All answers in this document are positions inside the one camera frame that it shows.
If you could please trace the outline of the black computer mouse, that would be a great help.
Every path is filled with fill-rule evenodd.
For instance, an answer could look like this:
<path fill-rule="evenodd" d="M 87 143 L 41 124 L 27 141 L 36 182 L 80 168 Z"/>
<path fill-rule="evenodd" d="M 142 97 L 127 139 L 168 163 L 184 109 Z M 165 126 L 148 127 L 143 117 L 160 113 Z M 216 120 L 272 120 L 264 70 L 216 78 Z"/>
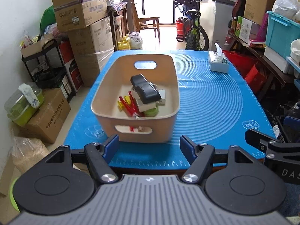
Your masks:
<path fill-rule="evenodd" d="M 133 89 L 144 104 L 157 102 L 161 99 L 159 91 L 142 74 L 132 76 L 130 79 Z"/>

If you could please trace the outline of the green black bicycle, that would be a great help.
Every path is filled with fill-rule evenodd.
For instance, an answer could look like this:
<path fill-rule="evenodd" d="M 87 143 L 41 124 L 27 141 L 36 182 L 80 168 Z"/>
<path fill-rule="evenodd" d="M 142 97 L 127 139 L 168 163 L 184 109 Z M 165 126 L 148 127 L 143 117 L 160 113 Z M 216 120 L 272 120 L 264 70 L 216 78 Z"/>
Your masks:
<path fill-rule="evenodd" d="M 200 24 L 201 13 L 199 5 L 202 0 L 173 0 L 175 6 L 184 5 L 186 11 L 184 12 L 183 35 L 177 35 L 178 41 L 185 41 L 185 50 L 209 50 L 209 38 Z"/>

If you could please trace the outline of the white tissue box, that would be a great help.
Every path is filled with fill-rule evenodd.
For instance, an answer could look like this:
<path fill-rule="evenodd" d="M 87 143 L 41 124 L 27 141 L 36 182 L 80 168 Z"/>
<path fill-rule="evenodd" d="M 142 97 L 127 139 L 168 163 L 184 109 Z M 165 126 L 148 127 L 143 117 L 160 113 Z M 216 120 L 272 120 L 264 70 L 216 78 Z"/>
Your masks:
<path fill-rule="evenodd" d="M 227 74 L 229 71 L 229 61 L 223 53 L 218 43 L 214 44 L 216 51 L 208 51 L 209 69 L 212 72 Z"/>

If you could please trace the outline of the small white usb charger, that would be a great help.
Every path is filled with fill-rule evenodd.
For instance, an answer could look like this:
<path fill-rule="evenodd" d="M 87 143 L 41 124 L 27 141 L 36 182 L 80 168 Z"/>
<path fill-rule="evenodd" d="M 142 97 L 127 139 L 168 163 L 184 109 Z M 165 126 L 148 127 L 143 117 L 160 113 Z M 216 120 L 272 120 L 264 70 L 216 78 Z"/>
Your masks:
<path fill-rule="evenodd" d="M 163 90 L 163 89 L 159 89 L 158 90 L 161 98 L 160 100 L 156 101 L 156 104 L 159 105 L 159 106 L 165 106 L 166 104 L 166 91 Z"/>

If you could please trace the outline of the beige plastic storage bin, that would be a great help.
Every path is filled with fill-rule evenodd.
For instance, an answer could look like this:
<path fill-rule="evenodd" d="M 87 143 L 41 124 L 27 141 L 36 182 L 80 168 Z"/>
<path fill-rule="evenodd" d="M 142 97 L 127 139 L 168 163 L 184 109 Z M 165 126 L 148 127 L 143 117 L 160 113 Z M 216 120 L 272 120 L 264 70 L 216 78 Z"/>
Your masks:
<path fill-rule="evenodd" d="M 131 82 L 143 76 L 159 100 L 145 104 Z M 176 63 L 168 54 L 117 51 L 94 94 L 91 110 L 108 136 L 124 142 L 163 143 L 171 139 L 180 107 Z"/>

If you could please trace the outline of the wooden chair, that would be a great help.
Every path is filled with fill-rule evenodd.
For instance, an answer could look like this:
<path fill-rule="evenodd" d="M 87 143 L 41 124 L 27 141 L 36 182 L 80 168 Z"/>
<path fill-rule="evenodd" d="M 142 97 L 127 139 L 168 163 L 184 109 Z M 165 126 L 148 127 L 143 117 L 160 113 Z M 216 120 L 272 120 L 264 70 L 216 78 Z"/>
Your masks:
<path fill-rule="evenodd" d="M 158 37 L 159 42 L 161 41 L 160 37 L 160 23 L 159 17 L 143 17 L 139 18 L 137 9 L 134 3 L 134 0 L 130 0 L 132 16 L 133 16 L 133 26 L 135 32 L 140 32 L 145 29 L 153 29 L 154 36 Z"/>

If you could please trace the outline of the large white power adapter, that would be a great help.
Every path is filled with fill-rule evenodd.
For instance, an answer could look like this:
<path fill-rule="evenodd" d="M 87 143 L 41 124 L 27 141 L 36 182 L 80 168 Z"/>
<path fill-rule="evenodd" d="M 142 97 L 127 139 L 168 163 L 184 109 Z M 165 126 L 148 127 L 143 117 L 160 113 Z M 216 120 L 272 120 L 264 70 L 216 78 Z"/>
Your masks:
<path fill-rule="evenodd" d="M 147 104 L 143 103 L 137 92 L 135 92 L 133 89 L 131 90 L 131 94 L 136 101 L 139 112 L 144 112 L 146 110 L 153 109 L 156 107 L 156 102 L 151 102 Z"/>

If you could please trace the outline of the green lidded plastic container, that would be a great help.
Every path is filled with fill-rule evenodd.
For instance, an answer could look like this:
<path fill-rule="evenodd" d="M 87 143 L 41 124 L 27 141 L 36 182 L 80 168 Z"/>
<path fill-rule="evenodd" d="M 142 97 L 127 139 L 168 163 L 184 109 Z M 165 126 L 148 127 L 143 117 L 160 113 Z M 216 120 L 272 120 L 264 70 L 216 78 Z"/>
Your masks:
<path fill-rule="evenodd" d="M 24 127 L 43 103 L 44 96 L 41 88 L 31 82 L 21 84 L 5 102 L 4 109 L 10 120 Z"/>

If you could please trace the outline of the white plastic bag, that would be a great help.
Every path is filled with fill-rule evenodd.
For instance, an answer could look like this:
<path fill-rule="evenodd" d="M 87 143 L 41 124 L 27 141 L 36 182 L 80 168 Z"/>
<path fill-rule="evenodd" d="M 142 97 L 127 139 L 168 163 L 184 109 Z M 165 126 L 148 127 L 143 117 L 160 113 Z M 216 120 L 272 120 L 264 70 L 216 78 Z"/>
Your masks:
<path fill-rule="evenodd" d="M 299 0 L 275 0 L 271 11 L 299 23 Z"/>

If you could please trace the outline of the open top cardboard box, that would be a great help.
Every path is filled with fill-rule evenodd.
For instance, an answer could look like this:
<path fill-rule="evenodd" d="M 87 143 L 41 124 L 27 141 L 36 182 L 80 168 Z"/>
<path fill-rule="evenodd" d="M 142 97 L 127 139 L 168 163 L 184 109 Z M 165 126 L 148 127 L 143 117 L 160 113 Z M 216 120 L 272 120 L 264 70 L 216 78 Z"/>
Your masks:
<path fill-rule="evenodd" d="M 83 29 L 108 15 L 107 0 L 52 0 L 57 28 Z"/>

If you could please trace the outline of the red toy figure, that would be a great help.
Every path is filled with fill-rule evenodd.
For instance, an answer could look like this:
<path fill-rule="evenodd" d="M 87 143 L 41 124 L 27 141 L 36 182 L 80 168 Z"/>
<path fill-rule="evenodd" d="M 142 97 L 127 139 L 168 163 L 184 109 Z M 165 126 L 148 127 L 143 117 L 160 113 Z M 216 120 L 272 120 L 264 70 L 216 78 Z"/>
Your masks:
<path fill-rule="evenodd" d="M 129 91 L 128 95 L 125 95 L 124 97 L 119 96 L 118 108 L 121 111 L 125 111 L 129 117 L 135 119 L 143 117 L 143 114 L 141 114 L 138 110 L 135 98 L 133 97 L 131 91 Z"/>

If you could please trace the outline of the floor cardboard box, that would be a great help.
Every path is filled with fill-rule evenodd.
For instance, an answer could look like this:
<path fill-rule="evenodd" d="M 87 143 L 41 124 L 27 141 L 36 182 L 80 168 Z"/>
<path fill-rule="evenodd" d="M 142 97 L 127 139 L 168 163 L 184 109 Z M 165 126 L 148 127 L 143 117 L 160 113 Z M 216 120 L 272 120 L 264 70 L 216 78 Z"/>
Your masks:
<path fill-rule="evenodd" d="M 37 138 L 47 144 L 53 144 L 71 110 L 60 88 L 47 89 L 43 92 L 44 103 L 20 129 L 22 136 Z"/>

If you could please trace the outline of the clear bag of grain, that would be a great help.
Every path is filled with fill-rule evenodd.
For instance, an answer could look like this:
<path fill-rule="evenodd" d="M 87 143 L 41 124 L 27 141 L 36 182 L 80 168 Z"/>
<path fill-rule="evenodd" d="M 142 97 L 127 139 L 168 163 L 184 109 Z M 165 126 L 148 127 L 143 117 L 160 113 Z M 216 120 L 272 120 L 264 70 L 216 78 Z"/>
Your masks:
<path fill-rule="evenodd" d="M 49 150 L 39 139 L 14 137 L 13 140 L 12 160 L 21 174 L 24 174 L 49 154 Z"/>

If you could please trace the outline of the yellow toy launcher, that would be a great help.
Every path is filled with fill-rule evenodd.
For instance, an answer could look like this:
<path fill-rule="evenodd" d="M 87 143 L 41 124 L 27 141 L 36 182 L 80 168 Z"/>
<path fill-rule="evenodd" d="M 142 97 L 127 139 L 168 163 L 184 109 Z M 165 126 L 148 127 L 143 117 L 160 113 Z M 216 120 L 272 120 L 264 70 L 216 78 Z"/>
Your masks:
<path fill-rule="evenodd" d="M 128 95 L 125 95 L 124 97 L 119 97 L 119 100 L 117 101 L 117 106 L 119 111 L 125 111 L 131 109 L 131 99 Z"/>

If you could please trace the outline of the black metal shelf rack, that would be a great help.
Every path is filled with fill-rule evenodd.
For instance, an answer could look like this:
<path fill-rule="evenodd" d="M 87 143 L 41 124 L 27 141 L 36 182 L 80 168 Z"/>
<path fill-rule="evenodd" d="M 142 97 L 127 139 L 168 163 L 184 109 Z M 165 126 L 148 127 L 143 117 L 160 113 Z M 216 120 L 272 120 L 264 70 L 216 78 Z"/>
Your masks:
<path fill-rule="evenodd" d="M 68 102 L 75 96 L 76 93 L 56 39 L 43 39 L 23 48 L 21 60 L 31 80 L 39 88 L 60 88 Z"/>

